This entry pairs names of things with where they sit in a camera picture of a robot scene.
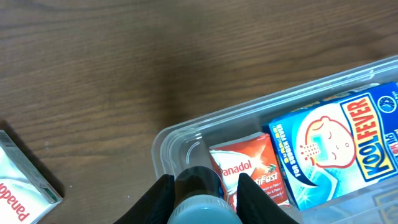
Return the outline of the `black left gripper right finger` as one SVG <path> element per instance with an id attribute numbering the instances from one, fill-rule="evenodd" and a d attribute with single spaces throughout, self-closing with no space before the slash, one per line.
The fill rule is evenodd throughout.
<path id="1" fill-rule="evenodd" d="M 238 179 L 236 213 L 243 224 L 298 224 L 245 173 Z"/>

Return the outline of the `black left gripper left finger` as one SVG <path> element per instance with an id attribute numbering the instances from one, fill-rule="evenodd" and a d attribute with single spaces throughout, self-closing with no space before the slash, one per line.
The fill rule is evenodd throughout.
<path id="1" fill-rule="evenodd" d="M 174 203 L 175 179 L 165 174 L 114 224 L 166 224 Z"/>

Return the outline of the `dark syrup bottle white cap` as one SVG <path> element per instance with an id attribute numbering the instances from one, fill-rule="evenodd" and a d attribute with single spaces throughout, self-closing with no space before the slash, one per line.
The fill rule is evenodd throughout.
<path id="1" fill-rule="evenodd" d="M 195 166 L 175 179 L 175 208 L 168 224 L 242 224 L 226 201 L 224 185 L 210 168 Z"/>

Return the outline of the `red Panadol sachet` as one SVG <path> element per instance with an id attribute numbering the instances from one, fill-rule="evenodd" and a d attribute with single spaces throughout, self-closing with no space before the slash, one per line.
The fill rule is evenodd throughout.
<path id="1" fill-rule="evenodd" d="M 268 134 L 252 135 L 210 147 L 211 163 L 228 191 L 228 203 L 237 207 L 238 179 L 245 173 L 276 204 L 289 206 L 289 198 L 280 174 L 277 158 Z"/>

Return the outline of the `blue KoolFever box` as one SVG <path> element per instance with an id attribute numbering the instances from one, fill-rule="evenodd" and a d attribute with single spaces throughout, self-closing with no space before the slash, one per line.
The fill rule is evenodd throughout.
<path id="1" fill-rule="evenodd" d="M 263 125 L 300 210 L 397 175 L 397 83 L 368 85 Z"/>

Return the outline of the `white Panadol box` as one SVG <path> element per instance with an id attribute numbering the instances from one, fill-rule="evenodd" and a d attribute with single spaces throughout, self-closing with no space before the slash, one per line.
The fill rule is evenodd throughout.
<path id="1" fill-rule="evenodd" d="M 1 131 L 1 223 L 36 224 L 63 197 Z"/>

